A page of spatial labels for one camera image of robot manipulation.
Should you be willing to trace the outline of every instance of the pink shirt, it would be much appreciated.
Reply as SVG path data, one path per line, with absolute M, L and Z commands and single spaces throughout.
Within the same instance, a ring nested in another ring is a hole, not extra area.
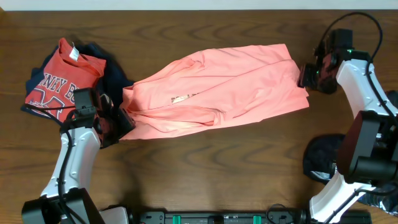
M 208 49 L 123 90 L 136 128 L 122 139 L 172 138 L 308 107 L 284 44 Z

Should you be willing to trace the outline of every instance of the brown wood surface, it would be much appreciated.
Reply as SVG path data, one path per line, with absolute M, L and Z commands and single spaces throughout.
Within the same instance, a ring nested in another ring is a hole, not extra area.
M 19 110 L 25 81 L 58 39 L 96 42 L 115 55 L 128 77 L 142 80 L 198 50 L 285 43 L 297 65 L 311 62 L 326 26 L 345 11 L 7 12 L 0 17 L 0 223 L 21 223 L 26 200 L 47 185 L 60 151 L 57 125 Z M 384 43 L 375 59 L 385 90 L 398 89 L 398 16 L 373 11 Z M 354 46 L 373 51 L 375 26 L 361 17 Z M 311 138 L 345 133 L 353 115 L 345 94 L 311 91 L 310 108 L 234 128 L 145 141 L 100 151 L 90 195 L 98 208 L 119 202 L 134 209 L 265 210 L 273 203 L 308 205 L 322 184 L 303 175 Z M 377 208 L 374 223 L 397 218 Z

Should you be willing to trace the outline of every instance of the pink cloth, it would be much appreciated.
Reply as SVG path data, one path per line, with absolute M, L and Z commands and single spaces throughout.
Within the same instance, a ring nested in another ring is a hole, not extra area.
M 284 44 L 208 49 L 123 90 L 137 127 L 122 139 L 172 138 L 308 107 Z

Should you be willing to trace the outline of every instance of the green tape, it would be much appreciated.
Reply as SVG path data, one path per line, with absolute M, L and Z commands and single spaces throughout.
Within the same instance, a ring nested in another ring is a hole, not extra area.
M 259 215 L 253 216 L 253 224 L 261 224 L 261 216 Z
M 181 216 L 174 215 L 173 216 L 173 224 L 181 224 Z

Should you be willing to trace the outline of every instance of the red shirt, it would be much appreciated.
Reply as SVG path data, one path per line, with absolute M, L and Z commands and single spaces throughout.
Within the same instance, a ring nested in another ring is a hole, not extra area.
M 76 61 L 70 57 L 72 50 L 65 38 L 60 39 L 58 49 L 44 68 L 44 79 L 29 93 L 25 103 L 39 108 L 73 106 L 74 90 L 96 85 L 104 75 L 106 60 L 80 54 Z M 72 109 L 48 112 L 63 122 Z

